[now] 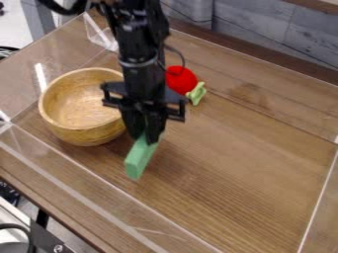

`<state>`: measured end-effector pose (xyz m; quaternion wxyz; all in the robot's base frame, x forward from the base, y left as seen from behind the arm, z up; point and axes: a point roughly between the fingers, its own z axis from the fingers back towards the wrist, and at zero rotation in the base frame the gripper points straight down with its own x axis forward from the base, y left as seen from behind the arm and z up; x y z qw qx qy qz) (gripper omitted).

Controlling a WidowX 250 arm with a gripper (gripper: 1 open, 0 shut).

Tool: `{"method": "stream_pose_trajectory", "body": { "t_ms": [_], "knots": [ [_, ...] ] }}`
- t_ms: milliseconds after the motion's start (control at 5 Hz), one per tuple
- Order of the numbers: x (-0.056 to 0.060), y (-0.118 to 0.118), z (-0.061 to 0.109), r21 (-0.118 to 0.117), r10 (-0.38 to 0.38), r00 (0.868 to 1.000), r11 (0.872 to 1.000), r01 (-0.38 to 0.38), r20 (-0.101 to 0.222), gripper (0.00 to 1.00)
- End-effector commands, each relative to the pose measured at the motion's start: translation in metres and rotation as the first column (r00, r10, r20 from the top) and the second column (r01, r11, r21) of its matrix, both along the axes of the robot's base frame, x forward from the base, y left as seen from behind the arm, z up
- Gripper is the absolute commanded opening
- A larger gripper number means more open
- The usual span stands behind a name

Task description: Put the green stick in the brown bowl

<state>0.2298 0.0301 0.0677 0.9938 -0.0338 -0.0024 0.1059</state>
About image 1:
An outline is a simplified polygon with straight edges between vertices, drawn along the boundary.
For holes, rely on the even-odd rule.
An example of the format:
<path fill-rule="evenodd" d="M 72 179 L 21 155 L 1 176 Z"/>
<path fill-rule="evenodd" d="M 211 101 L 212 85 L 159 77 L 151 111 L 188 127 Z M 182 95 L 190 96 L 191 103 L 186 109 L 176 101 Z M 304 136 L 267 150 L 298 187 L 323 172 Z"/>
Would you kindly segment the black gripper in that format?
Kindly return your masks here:
<path fill-rule="evenodd" d="M 133 139 L 144 132 L 147 143 L 159 142 L 167 120 L 184 121 L 186 99 L 167 85 L 166 66 L 160 59 L 144 62 L 120 61 L 121 81 L 100 85 L 103 105 L 116 108 Z"/>

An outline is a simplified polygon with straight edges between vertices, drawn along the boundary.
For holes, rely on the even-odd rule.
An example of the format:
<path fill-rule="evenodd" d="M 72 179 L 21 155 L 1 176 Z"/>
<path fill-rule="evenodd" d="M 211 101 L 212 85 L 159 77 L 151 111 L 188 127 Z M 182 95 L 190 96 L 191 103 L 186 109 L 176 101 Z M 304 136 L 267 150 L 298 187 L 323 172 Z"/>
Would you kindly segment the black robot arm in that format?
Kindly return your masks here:
<path fill-rule="evenodd" d="M 170 21 L 160 0 L 115 0 L 100 6 L 119 45 L 123 70 L 120 81 L 100 85 L 103 105 L 120 111 L 129 135 L 154 144 L 167 121 L 184 120 L 186 98 L 167 83 Z"/>

